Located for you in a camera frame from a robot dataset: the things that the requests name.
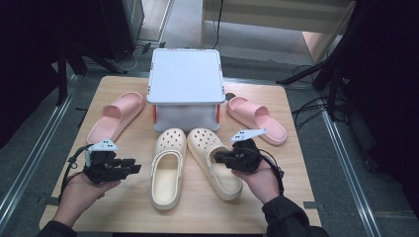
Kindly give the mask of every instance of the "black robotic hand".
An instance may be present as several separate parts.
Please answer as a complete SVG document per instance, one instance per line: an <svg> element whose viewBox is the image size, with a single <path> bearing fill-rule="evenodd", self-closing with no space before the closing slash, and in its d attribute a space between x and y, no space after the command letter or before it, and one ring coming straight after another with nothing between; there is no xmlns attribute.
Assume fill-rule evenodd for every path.
<svg viewBox="0 0 419 237"><path fill-rule="evenodd" d="M83 172L95 184L124 180L139 172L141 165L134 165L135 159L115 159L116 156L114 151L92 151L91 164L85 165Z"/></svg>

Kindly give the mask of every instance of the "metal rail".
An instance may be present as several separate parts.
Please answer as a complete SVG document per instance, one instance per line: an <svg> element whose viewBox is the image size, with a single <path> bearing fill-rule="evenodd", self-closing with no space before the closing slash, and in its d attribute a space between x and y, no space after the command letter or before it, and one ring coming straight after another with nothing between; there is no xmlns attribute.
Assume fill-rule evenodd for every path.
<svg viewBox="0 0 419 237"><path fill-rule="evenodd" d="M325 100L321 100L320 104L327 103ZM370 203L363 191L362 185L358 180L357 174L352 166L351 159L346 151L345 145L343 144L342 138L339 134L339 130L336 124L331 120L327 112L323 112L324 122L327 130L329 131L330 138L332 139L333 145L335 146L336 153L339 161L342 165L343 172L351 190L352 197L354 198L355 205L357 206L358 213L361 216L364 227L368 236L379 237L381 233L377 226L376 218L370 207Z"/></svg>
<svg viewBox="0 0 419 237"><path fill-rule="evenodd" d="M46 151L49 142L51 141L56 129L58 128L65 112L67 111L68 105L73 99L73 94L76 90L77 84L82 76L73 75L68 83L68 96L65 98L60 107L56 107L53 111L48 123L42 131L40 138L32 149L30 155L26 159L21 171L16 177L12 187L8 193L5 194L0 205L0 235L6 228L7 222L10 216L15 210L20 198L22 197L25 188L27 187L32 175L34 174L37 166L42 159L44 152Z"/></svg>

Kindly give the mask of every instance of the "white plastic box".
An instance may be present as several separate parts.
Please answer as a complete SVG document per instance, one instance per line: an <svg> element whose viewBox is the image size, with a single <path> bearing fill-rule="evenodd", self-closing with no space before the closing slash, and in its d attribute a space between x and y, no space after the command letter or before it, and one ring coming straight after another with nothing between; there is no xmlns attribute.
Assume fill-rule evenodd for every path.
<svg viewBox="0 0 419 237"><path fill-rule="evenodd" d="M225 101L218 51L154 49L147 101L153 105L156 131L218 130L219 105Z"/></svg>

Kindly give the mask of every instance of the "pink slipper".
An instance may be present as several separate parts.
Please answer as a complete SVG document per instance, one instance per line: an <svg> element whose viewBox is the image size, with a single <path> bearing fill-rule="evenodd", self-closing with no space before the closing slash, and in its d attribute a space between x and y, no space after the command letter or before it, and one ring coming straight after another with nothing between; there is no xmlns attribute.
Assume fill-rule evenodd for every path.
<svg viewBox="0 0 419 237"><path fill-rule="evenodd" d="M105 138L115 142L127 125L144 108L145 100L136 92L127 92L103 108L102 116L87 136L89 144Z"/></svg>
<svg viewBox="0 0 419 237"><path fill-rule="evenodd" d="M234 97L228 102L227 111L251 129L267 128L268 131L261 137L272 145L280 145L287 139L287 131L269 115L265 106L242 97Z"/></svg>

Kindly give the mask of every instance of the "black sleeve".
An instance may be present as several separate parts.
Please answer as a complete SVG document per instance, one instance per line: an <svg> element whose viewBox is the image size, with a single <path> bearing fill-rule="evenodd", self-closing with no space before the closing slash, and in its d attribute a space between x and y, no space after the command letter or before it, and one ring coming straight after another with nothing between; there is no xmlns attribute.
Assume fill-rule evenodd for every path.
<svg viewBox="0 0 419 237"><path fill-rule="evenodd" d="M269 237L312 236L307 215L290 199L283 196L276 197L265 203L262 210L268 222L267 235Z"/></svg>
<svg viewBox="0 0 419 237"><path fill-rule="evenodd" d="M70 227L58 222L50 221L36 237L75 237L75 232Z"/></svg>

